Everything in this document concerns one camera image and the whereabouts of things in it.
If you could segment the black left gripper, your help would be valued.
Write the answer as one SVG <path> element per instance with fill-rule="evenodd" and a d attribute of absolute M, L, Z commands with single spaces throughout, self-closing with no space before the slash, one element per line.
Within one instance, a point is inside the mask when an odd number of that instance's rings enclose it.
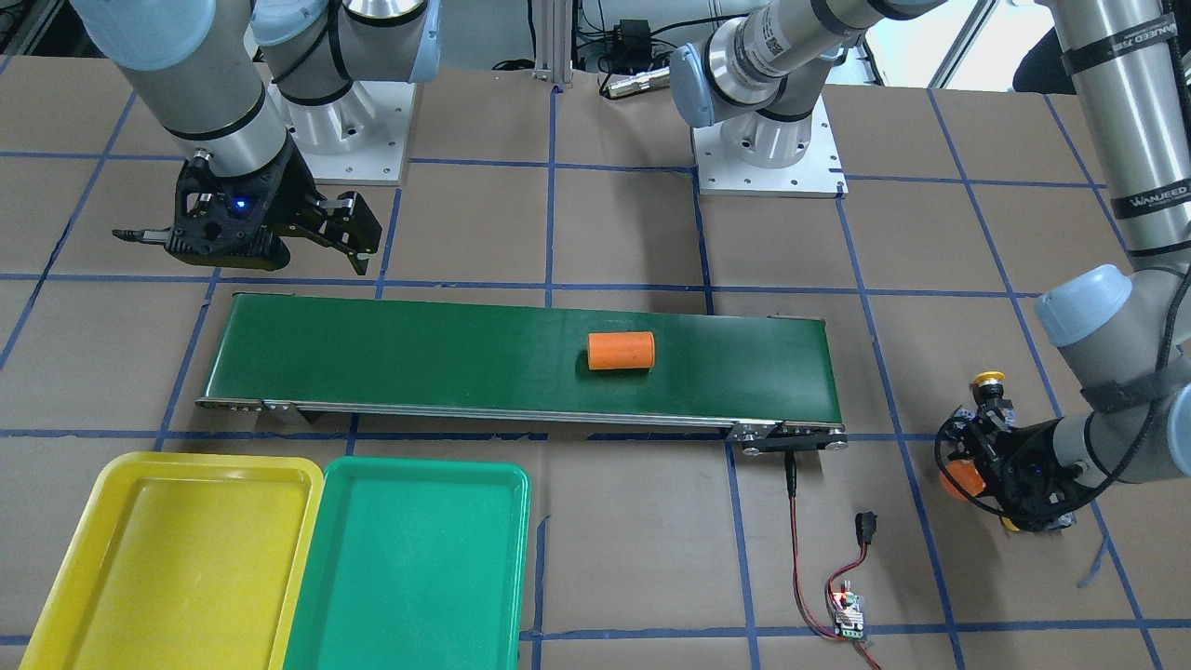
<path fill-rule="evenodd" d="M 1050 453 L 1056 422 L 1025 428 L 1015 425 L 1014 409 L 958 408 L 937 430 L 935 457 L 972 461 L 986 483 L 980 499 L 999 505 L 1000 522 L 1014 531 L 1068 530 L 1079 501 L 1080 468 L 1062 467 Z"/>

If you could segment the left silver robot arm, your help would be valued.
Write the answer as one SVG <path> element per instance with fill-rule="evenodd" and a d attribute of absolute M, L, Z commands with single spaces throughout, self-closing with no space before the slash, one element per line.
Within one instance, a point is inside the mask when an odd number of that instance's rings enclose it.
<path fill-rule="evenodd" d="M 1008 372 L 1023 424 L 1089 411 L 1035 314 L 1042 292 L 1115 264 L 1124 230 L 1073 95 L 911 87 L 859 62 L 823 93 L 846 196 L 701 199 L 719 311 L 822 317 L 848 428 L 902 433 L 798 459 L 798 522 L 831 537 L 877 509 L 881 541 L 917 530 L 994 536 L 994 516 L 950 501 L 927 436 L 969 402 L 969 378 Z"/>

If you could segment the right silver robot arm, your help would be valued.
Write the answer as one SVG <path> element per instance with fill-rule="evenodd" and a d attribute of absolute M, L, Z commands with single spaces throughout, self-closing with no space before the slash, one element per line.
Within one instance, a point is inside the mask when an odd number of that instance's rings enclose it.
<path fill-rule="evenodd" d="M 323 196 L 310 155 L 378 131 L 366 82 L 420 84 L 441 63 L 438 1 L 75 1 L 86 33 L 183 165 L 166 228 L 114 230 L 195 267 L 278 271 L 286 238 L 364 275 L 382 228 L 357 190 Z"/>

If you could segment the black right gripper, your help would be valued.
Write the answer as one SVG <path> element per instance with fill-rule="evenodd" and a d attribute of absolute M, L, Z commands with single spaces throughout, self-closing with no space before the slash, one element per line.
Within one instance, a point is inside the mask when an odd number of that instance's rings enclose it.
<path fill-rule="evenodd" d="M 183 162 L 170 228 L 113 228 L 112 236 L 166 248 L 191 264 L 264 271 L 289 263 L 285 236 L 303 236 L 344 253 L 355 275 L 368 273 L 382 228 L 361 192 L 322 200 L 297 149 L 282 149 L 238 177 L 220 177 L 213 168 L 214 155 L 205 149 Z"/>

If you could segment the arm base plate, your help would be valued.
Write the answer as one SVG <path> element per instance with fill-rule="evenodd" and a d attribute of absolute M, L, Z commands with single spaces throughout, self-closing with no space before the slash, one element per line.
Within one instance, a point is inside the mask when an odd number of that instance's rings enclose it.
<path fill-rule="evenodd" d="M 301 149 L 314 182 L 395 187 L 403 181 L 417 93 L 411 82 L 355 82 L 339 100 L 305 106 L 269 98 Z"/>
<path fill-rule="evenodd" d="M 838 198 L 850 190 L 823 98 L 796 123 L 753 112 L 693 129 L 690 143 L 703 194 Z"/>

